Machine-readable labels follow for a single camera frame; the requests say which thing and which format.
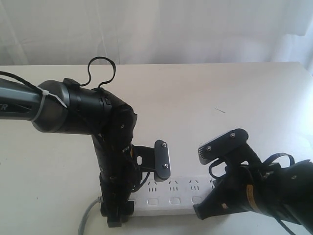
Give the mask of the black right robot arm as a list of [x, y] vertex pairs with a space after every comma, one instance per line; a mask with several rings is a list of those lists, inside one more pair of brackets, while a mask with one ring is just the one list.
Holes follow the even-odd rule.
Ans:
[[199, 204], [197, 217], [255, 212], [313, 230], [313, 164], [303, 160], [282, 168], [239, 166], [228, 172]]

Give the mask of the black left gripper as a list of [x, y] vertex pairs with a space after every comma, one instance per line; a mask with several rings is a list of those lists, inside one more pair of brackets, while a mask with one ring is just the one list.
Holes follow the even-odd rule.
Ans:
[[133, 215], [134, 202], [129, 200], [130, 194], [139, 189], [142, 173], [134, 175], [136, 182], [130, 183], [131, 177], [126, 178], [123, 183], [112, 182], [108, 175], [100, 172], [100, 188], [103, 197], [101, 203], [101, 215], [107, 217], [108, 227], [121, 227], [122, 218]]

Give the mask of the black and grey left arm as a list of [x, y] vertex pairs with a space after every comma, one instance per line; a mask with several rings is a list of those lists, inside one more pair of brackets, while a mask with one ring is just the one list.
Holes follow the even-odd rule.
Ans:
[[132, 146], [137, 115], [129, 104], [103, 88], [80, 88], [70, 79], [35, 88], [2, 79], [0, 117], [30, 121], [43, 133], [90, 135], [108, 226], [121, 227], [134, 212], [129, 197], [140, 175]]

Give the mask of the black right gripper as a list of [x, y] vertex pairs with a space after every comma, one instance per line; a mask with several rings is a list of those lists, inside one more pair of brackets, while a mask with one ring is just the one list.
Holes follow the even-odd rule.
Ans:
[[212, 192], [202, 202], [193, 205], [196, 216], [205, 220], [213, 216], [254, 211], [246, 192], [247, 185], [253, 183], [252, 173], [247, 168], [215, 178]]

